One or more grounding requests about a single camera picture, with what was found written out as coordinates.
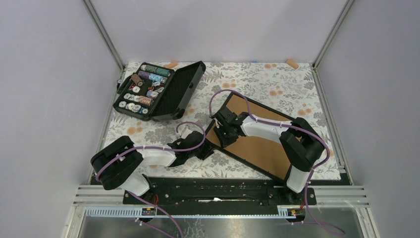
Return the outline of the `brown cardboard backing board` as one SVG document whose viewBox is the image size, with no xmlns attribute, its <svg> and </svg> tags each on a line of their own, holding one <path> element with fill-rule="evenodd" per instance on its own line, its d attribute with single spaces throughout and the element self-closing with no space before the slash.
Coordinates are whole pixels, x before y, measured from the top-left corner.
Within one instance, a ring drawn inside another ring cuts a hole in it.
<svg viewBox="0 0 420 238">
<path fill-rule="evenodd" d="M 269 108 L 259 102 L 251 99 L 248 99 L 248 101 L 250 103 L 251 113 L 258 117 L 276 121 L 294 120 L 291 116 Z M 233 93 L 228 96 L 222 107 L 227 107 L 237 115 L 242 112 L 247 112 L 245 100 Z M 255 136 L 239 136 L 235 143 L 222 149 L 219 139 L 213 130 L 214 127 L 215 125 L 212 121 L 207 128 L 206 139 L 219 151 L 271 179 L 278 181 L 285 180 L 290 162 L 281 144 Z"/>
</svg>

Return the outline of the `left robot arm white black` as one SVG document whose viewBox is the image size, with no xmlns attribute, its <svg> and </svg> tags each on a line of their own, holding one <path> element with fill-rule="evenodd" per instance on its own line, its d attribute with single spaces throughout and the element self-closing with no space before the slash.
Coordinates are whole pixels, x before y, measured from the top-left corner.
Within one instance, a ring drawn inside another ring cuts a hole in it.
<svg viewBox="0 0 420 238">
<path fill-rule="evenodd" d="M 147 204 L 154 191 L 147 177 L 137 172 L 139 166 L 177 167 L 190 158 L 204 160 L 213 153 L 205 133 L 185 129 L 177 140 L 163 146 L 135 144 L 129 136 L 122 136 L 95 154 L 90 163 L 105 190 L 121 188 Z"/>
</svg>

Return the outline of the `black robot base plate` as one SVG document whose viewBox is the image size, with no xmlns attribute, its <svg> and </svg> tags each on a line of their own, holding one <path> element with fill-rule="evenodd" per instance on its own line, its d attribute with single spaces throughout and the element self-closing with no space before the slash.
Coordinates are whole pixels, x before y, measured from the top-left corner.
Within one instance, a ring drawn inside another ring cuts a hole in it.
<svg viewBox="0 0 420 238">
<path fill-rule="evenodd" d="M 349 187 L 315 182 L 307 192 L 295 193 L 272 180 L 214 178 L 154 178 L 142 199 L 165 211 L 267 213 L 278 208 L 352 207 Z"/>
</svg>

